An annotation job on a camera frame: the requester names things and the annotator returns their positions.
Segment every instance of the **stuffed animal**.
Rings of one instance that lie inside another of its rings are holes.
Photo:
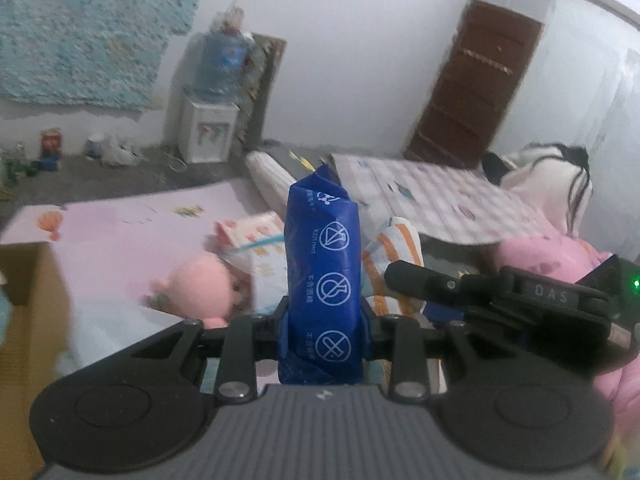
[[[167,298],[161,310],[200,319],[205,328],[226,326],[231,308],[241,300],[235,277],[212,253],[184,262],[166,280],[153,280],[151,289]]]

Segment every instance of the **metal screw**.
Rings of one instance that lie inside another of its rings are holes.
[[[427,393],[427,387],[422,383],[404,381],[396,384],[396,394],[405,399],[418,399]]]
[[[249,385],[241,383],[240,381],[229,381],[223,383],[218,391],[220,395],[225,396],[227,399],[242,399],[249,393]]]

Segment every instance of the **white prohibition icon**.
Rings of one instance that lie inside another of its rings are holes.
[[[316,393],[316,397],[320,400],[331,399],[334,394],[332,394],[329,390],[322,390],[321,392]]]
[[[351,355],[351,341],[342,332],[327,330],[316,339],[316,353],[330,363],[341,363]]]
[[[320,231],[320,245],[328,251],[341,251],[349,246],[349,232],[340,222],[331,222]]]
[[[349,299],[351,283],[340,272],[328,272],[318,280],[316,294],[325,305],[338,306]]]
[[[329,202],[335,202],[336,200],[338,200],[338,197],[320,192],[318,193],[318,200],[320,202],[324,202],[324,205],[329,205]]]

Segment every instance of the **toy figure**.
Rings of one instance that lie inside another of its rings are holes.
[[[191,319],[201,319],[205,328],[226,326],[232,307],[242,298],[236,279],[212,253],[202,253],[176,267],[166,280],[153,280],[151,289],[168,299],[161,310]]]
[[[38,166],[42,171],[57,171],[62,155],[62,134],[60,128],[50,128],[40,132],[40,158]]]

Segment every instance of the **blue fluffy rug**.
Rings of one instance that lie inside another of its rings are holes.
[[[198,0],[0,0],[0,96],[148,107],[172,34]]]

